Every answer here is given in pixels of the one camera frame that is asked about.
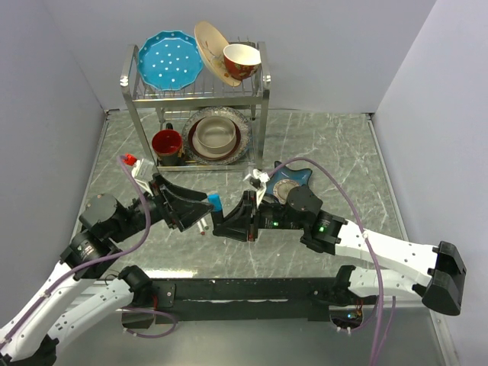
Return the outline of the white pen with red tip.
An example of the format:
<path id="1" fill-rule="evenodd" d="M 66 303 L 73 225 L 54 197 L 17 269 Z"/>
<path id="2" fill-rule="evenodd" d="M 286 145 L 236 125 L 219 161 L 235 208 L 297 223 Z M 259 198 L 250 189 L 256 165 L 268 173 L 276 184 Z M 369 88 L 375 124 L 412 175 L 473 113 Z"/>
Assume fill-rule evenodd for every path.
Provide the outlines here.
<path id="1" fill-rule="evenodd" d="M 202 236 L 204 236 L 205 235 L 205 228 L 204 228 L 203 223 L 200 220 L 197 222 L 197 226 L 198 226 L 200 234 Z"/>

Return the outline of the blue highlighter cap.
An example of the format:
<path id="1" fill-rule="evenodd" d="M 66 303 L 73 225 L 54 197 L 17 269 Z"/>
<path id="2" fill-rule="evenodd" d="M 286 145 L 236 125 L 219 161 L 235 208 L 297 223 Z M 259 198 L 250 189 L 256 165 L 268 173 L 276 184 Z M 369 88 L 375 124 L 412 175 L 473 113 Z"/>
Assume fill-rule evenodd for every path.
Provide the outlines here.
<path id="1" fill-rule="evenodd" d="M 222 203 L 219 194 L 209 194 L 208 197 L 208 202 L 213 205 L 213 211 L 222 211 Z"/>

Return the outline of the black blue highlighter marker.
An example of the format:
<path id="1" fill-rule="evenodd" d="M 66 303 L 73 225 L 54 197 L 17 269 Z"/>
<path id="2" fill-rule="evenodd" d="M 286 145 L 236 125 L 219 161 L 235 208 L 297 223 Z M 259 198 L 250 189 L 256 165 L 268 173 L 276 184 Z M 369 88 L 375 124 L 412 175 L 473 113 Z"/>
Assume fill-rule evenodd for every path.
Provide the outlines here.
<path id="1" fill-rule="evenodd" d="M 211 214 L 214 228 L 217 228 L 219 225 L 221 225 L 224 222 L 224 215 L 222 209 L 213 210 L 210 214 Z"/>

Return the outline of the white pen with green tip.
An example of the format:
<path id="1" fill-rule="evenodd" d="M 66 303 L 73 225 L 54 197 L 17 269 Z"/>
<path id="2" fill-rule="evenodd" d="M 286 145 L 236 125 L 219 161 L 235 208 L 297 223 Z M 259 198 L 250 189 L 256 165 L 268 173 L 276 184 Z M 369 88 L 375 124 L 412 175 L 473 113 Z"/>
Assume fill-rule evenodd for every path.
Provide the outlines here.
<path id="1" fill-rule="evenodd" d="M 201 219 L 201 222 L 202 222 L 203 228 L 205 230 L 209 230 L 209 225 L 207 224 L 207 221 L 204 218 Z"/>

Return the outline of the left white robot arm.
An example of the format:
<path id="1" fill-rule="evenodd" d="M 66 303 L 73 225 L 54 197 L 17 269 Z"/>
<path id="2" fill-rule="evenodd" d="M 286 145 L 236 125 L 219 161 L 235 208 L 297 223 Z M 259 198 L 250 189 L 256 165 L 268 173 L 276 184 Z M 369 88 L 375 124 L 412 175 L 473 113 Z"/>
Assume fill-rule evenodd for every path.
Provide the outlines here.
<path id="1" fill-rule="evenodd" d="M 52 274 L 27 305 L 1 330 L 3 365 L 52 365 L 56 353 L 78 334 L 119 307 L 146 307 L 157 302 L 153 281 L 136 265 L 124 268 L 102 292 L 73 310 L 68 306 L 122 256 L 119 242 L 160 221 L 185 231 L 213 206 L 203 192 L 192 191 L 155 174 L 149 191 L 137 191 L 125 207 L 111 194 L 93 197 L 79 217 L 82 230 L 60 256 Z"/>

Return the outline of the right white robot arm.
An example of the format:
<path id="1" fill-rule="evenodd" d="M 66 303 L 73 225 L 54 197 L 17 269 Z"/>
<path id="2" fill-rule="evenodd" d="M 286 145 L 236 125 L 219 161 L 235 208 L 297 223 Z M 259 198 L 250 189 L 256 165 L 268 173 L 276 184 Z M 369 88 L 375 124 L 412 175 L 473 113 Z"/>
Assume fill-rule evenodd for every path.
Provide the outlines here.
<path id="1" fill-rule="evenodd" d="M 223 214 L 219 195 L 208 200 L 214 208 L 214 236 L 246 242 L 256 240 L 259 230 L 299 230 L 300 242 L 314 252 L 371 263 L 371 270 L 339 271 L 333 293 L 341 303 L 377 295 L 418 297 L 437 313 L 461 313 L 467 269 L 450 242 L 417 244 L 362 229 L 325 212 L 323 202 L 305 185 L 292 188 L 284 204 L 261 201 L 256 192 L 244 191 L 228 214 Z"/>

